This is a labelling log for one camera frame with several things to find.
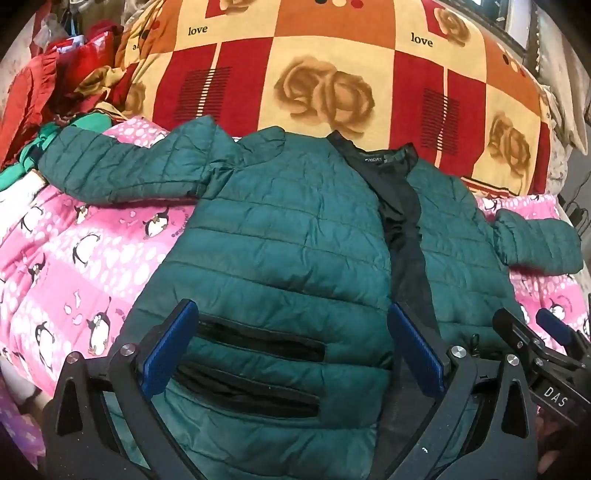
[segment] black zipper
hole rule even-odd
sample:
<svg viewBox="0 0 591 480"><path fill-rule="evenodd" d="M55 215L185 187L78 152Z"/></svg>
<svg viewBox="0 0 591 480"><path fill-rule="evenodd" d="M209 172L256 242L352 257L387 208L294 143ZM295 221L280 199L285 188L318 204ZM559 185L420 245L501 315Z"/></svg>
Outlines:
<svg viewBox="0 0 591 480"><path fill-rule="evenodd" d="M194 395L221 408L276 418L316 417L318 397L264 384L194 362L181 361L173 378Z"/></svg>
<svg viewBox="0 0 591 480"><path fill-rule="evenodd" d="M322 362L326 345L293 333L274 332L199 314L198 337L211 342L307 362Z"/></svg>

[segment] metal screw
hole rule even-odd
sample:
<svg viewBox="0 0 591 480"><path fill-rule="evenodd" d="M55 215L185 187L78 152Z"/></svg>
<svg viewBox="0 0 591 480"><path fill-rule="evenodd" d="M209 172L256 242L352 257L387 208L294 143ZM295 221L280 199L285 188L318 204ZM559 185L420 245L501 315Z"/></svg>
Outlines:
<svg viewBox="0 0 591 480"><path fill-rule="evenodd" d="M517 358L516 355L513 355L512 353L510 353L509 355L507 355L507 361L513 365L514 367L516 367L517 365L519 365L519 358Z"/></svg>
<svg viewBox="0 0 591 480"><path fill-rule="evenodd" d="M124 346L121 347L119 350L121 355L123 356L130 356L135 353L135 345L133 343L126 343Z"/></svg>
<svg viewBox="0 0 591 480"><path fill-rule="evenodd" d="M80 360L80 354L78 352L72 352L66 357L66 362L68 362L70 365L75 364L78 360Z"/></svg>
<svg viewBox="0 0 591 480"><path fill-rule="evenodd" d="M452 347L452 355L456 358L464 358L466 356L466 349L462 346L455 345Z"/></svg>

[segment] blue gripper pad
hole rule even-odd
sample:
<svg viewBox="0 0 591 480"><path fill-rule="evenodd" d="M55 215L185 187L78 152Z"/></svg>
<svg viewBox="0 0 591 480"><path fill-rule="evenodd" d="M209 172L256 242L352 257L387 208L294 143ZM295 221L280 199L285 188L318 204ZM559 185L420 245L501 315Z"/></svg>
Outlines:
<svg viewBox="0 0 591 480"><path fill-rule="evenodd" d="M388 310L388 330L424 395L445 393L443 365L397 303Z"/></svg>
<svg viewBox="0 0 591 480"><path fill-rule="evenodd" d="M198 324L199 310L191 300L182 300L163 323L166 331L160 332L160 340L140 368L141 387L148 400L166 388L179 359L197 332Z"/></svg>
<svg viewBox="0 0 591 480"><path fill-rule="evenodd" d="M562 346L568 346L573 341L573 329L556 318L551 311L540 309L535 314L535 321L546 333Z"/></svg>

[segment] white polka dots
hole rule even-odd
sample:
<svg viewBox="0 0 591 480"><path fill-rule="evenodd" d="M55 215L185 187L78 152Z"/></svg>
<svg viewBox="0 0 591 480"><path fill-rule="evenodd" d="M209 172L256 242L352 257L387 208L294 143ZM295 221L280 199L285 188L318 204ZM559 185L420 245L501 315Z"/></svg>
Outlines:
<svg viewBox="0 0 591 480"><path fill-rule="evenodd" d="M105 257L107 268L113 268L119 259L119 251L115 249L105 250Z"/></svg>
<svg viewBox="0 0 591 480"><path fill-rule="evenodd" d="M94 262L91 263L90 270L88 272L88 276L90 277L91 280L94 280L96 277L99 276L100 267L101 267L100 260L95 260Z"/></svg>
<svg viewBox="0 0 591 480"><path fill-rule="evenodd" d="M158 250L156 249L156 247L152 247L148 250L148 253L146 254L146 260L152 260L155 256L156 253L158 252Z"/></svg>
<svg viewBox="0 0 591 480"><path fill-rule="evenodd" d="M148 278L150 277L150 268L148 264L141 264L139 268L135 271L134 275L134 283L136 285L144 285Z"/></svg>
<svg viewBox="0 0 591 480"><path fill-rule="evenodd" d="M125 287L127 287L127 285L129 285L130 281L131 281L131 272L129 270L127 270L127 271L125 271L125 273L123 274L123 276L119 280L119 285L117 286L117 288L119 288L120 290L123 290Z"/></svg>
<svg viewBox="0 0 591 480"><path fill-rule="evenodd" d="M135 247L133 245L125 245L123 250L121 251L121 256L119 257L119 261L123 264L129 263L130 260L134 257L135 254Z"/></svg>

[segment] green puffer jacket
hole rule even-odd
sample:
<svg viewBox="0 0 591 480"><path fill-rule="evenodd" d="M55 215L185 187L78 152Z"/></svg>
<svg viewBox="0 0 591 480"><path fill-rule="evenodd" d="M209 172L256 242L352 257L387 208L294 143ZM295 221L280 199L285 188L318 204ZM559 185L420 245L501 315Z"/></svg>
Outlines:
<svg viewBox="0 0 591 480"><path fill-rule="evenodd" d="M39 169L93 205L200 198L117 345L139 342L180 299L197 303L199 333L153 402L207 478L367 477L392 360L390 253L376 195L328 140L273 127L235 143L202 118L148 150L68 127ZM408 180L449 342L478 332L503 348L492 313L521 314L507 265L550 274L582 266L563 222L501 212L490 226L459 180L423 161Z"/></svg>

